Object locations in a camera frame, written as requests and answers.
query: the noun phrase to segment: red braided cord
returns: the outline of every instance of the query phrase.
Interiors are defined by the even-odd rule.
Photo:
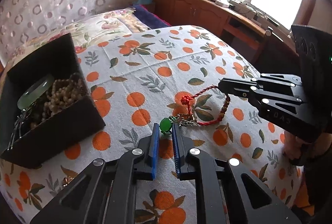
[[[215,86],[215,85],[212,85],[210,87],[207,87],[203,90],[201,90],[200,92],[198,92],[197,94],[193,95],[193,96],[189,96],[189,95],[185,95],[182,97],[181,99],[181,103],[183,105],[187,105],[187,108],[188,108],[188,114],[189,115],[192,115],[192,112],[191,112],[191,109],[190,109],[190,100],[200,96],[201,94],[205,93],[206,91],[210,90],[210,89],[214,89],[214,88],[218,88],[218,86]],[[202,122],[197,122],[200,126],[209,126],[211,124],[214,124],[214,123],[218,123],[220,122],[220,120],[213,120],[213,121],[210,121],[210,122],[206,122],[206,123],[202,123]]]

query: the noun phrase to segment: cabinet door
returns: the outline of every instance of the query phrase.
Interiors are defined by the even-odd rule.
[[[172,24],[172,14],[174,7],[174,0],[154,0],[155,11],[154,13],[161,19]]]
[[[194,9],[186,0],[174,0],[174,12],[172,25],[190,25]]]
[[[195,8],[193,25],[203,27],[216,36],[220,36],[228,14],[214,6],[214,11],[208,8]]]

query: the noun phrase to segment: cardboard box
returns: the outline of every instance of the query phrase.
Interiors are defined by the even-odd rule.
[[[76,72],[84,79],[70,34],[40,47],[8,71],[0,98],[2,159],[29,169],[37,168],[105,126],[87,90],[88,94],[81,100],[27,132],[14,143],[13,149],[7,150],[14,123],[21,112],[17,107],[20,96],[49,73],[55,79],[67,79]]]

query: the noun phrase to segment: human hand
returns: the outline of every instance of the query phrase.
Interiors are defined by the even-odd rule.
[[[285,131],[284,133],[285,133],[284,149],[286,155],[291,160],[299,159],[301,156],[301,146],[303,144],[309,144],[309,143],[306,143],[305,141],[303,141],[299,137],[294,136],[288,131]],[[322,133],[315,141],[309,157],[315,158],[319,155],[324,154],[331,147],[331,143],[332,143],[332,134]]]

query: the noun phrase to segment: green pendant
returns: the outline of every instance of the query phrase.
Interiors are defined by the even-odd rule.
[[[169,134],[170,130],[172,129],[172,124],[172,121],[166,117],[160,121],[159,128],[162,133]]]

